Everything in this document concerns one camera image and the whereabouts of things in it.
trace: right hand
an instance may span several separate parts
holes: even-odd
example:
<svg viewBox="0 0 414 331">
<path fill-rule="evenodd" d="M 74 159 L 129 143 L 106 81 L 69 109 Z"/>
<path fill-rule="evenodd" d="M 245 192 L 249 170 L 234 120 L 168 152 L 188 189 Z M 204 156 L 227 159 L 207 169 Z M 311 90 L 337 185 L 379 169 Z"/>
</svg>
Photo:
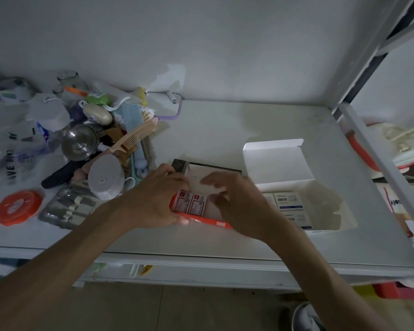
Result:
<svg viewBox="0 0 414 331">
<path fill-rule="evenodd" d="M 221 211 L 222 218 L 244 236 L 265 241 L 273 226 L 285 220 L 247 177 L 237 173 L 213 172 L 201 183 L 227 189 L 210 198 Z"/>
</svg>

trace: hand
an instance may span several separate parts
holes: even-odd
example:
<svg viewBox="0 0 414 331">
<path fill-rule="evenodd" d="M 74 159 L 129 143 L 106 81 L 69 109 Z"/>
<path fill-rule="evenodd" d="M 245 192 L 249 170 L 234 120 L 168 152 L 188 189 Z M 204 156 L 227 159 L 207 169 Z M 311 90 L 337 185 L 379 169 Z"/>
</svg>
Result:
<svg viewBox="0 0 414 331">
<path fill-rule="evenodd" d="M 187 177 L 175 173 L 172 166 L 161 164 L 138 186 L 106 202 L 94 214 L 99 212 L 101 217 L 109 217 L 113 223 L 120 224 L 124 232 L 133 228 L 158 228 L 178 221 L 185 224 L 188 220 L 169 208 L 179 190 L 190 191 Z"/>
<path fill-rule="evenodd" d="M 273 225 L 288 221 L 247 177 L 237 173 L 213 172 L 201 183 L 227 189 L 211 195 L 211 200 L 221 211 L 222 218 L 244 236 L 265 241 Z"/>
</svg>

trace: white wall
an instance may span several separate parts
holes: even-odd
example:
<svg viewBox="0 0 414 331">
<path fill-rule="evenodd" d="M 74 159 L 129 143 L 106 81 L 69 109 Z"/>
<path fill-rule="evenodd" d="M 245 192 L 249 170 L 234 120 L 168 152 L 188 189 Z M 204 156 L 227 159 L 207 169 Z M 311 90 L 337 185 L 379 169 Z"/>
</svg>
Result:
<svg viewBox="0 0 414 331">
<path fill-rule="evenodd" d="M 365 122 L 414 127 L 414 39 L 391 51 L 352 105 Z M 350 130 L 342 119 L 344 132 Z"/>
<path fill-rule="evenodd" d="M 0 74 L 325 104 L 390 0 L 0 0 Z"/>
</svg>

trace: red lid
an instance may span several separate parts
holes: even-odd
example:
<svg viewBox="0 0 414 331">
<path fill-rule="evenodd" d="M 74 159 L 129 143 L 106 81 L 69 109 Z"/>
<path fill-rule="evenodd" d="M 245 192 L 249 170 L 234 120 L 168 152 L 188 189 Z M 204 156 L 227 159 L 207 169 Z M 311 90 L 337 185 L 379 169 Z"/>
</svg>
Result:
<svg viewBox="0 0 414 331">
<path fill-rule="evenodd" d="M 18 191 L 0 202 L 0 224 L 10 226 L 23 223 L 34 215 L 43 198 L 35 191 Z"/>
</svg>

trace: glass jar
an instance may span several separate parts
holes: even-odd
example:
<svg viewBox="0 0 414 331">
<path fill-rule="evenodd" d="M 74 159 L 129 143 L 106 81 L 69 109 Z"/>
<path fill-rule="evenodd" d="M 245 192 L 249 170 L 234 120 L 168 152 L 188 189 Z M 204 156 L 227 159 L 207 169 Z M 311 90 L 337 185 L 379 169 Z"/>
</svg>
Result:
<svg viewBox="0 0 414 331">
<path fill-rule="evenodd" d="M 63 86 L 77 88 L 85 92 L 89 91 L 87 84 L 84 82 L 82 78 L 79 77 L 77 71 L 73 71 L 73 70 L 59 71 L 57 73 L 57 80 L 60 81 L 60 83 Z"/>
</svg>

